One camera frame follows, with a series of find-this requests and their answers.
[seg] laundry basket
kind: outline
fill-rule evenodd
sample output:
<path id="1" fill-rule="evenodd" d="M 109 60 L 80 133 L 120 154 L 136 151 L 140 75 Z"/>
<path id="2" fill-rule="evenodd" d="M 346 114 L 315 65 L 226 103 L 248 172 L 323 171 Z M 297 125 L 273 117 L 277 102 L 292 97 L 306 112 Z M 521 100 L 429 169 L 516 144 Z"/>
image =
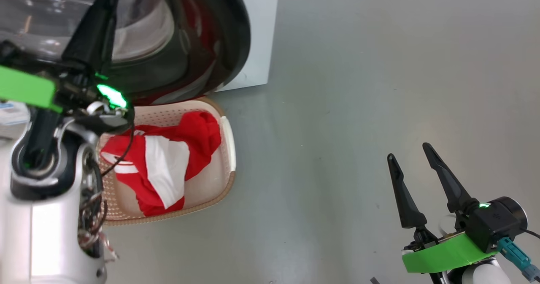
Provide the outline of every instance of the laundry basket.
<path id="1" fill-rule="evenodd" d="M 218 203 L 231 190 L 236 171 L 235 140 L 227 117 L 212 100 L 202 98 L 170 105 L 135 107 L 135 125 L 175 126 L 182 115 L 189 111 L 208 111 L 216 118 L 221 130 L 221 144 L 212 155 L 210 164 L 185 182 L 184 208 L 163 215 L 146 217 L 139 209 L 135 192 L 119 182 L 114 172 L 110 172 L 103 178 L 104 198 L 108 204 L 107 225 L 141 224 L 185 215 Z M 110 137 L 111 135 L 101 137 L 99 151 Z M 100 158 L 101 171 L 109 166 L 110 164 Z"/>

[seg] wires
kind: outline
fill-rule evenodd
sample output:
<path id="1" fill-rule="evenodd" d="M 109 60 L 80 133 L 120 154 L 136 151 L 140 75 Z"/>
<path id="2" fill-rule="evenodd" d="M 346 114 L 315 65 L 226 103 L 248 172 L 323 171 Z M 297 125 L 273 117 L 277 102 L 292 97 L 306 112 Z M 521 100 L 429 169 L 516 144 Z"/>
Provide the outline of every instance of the wires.
<path id="1" fill-rule="evenodd" d="M 124 151 L 124 153 L 122 154 L 121 157 L 118 157 L 118 159 L 116 159 L 116 161 L 114 162 L 114 164 L 112 164 L 110 167 L 107 168 L 107 170 L 105 170 L 104 172 L 102 172 L 102 177 L 108 175 L 108 173 L 111 172 L 112 169 L 114 169 L 114 167 L 116 167 L 121 161 L 124 160 L 124 157 L 126 157 L 127 152 L 129 152 L 129 150 L 130 150 L 130 148 L 131 148 L 131 143 L 133 143 L 133 134 L 135 133 L 135 122 L 134 122 L 134 121 L 131 122 L 130 129 L 131 129 L 131 132 L 130 132 L 130 142 L 129 142 L 129 144 L 127 144 L 126 151 Z"/>
<path id="2" fill-rule="evenodd" d="M 536 236 L 537 238 L 540 238 L 540 234 L 537 234 L 537 233 L 534 232 L 534 231 L 526 230 L 526 229 L 523 229 L 523 228 L 521 228 L 521 230 L 523 230 L 523 232 L 526 232 L 526 233 L 528 233 L 528 234 L 530 234 L 530 235 L 532 235 L 532 236 Z"/>
<path id="3" fill-rule="evenodd" d="M 96 174 L 96 185 L 98 189 L 97 192 L 101 192 L 103 191 L 103 177 L 100 173 L 100 165 L 98 165 L 98 163 L 96 163 L 96 161 L 92 158 L 88 159 L 88 163 L 90 168 L 92 168 L 92 170 L 94 170 L 94 173 Z"/>

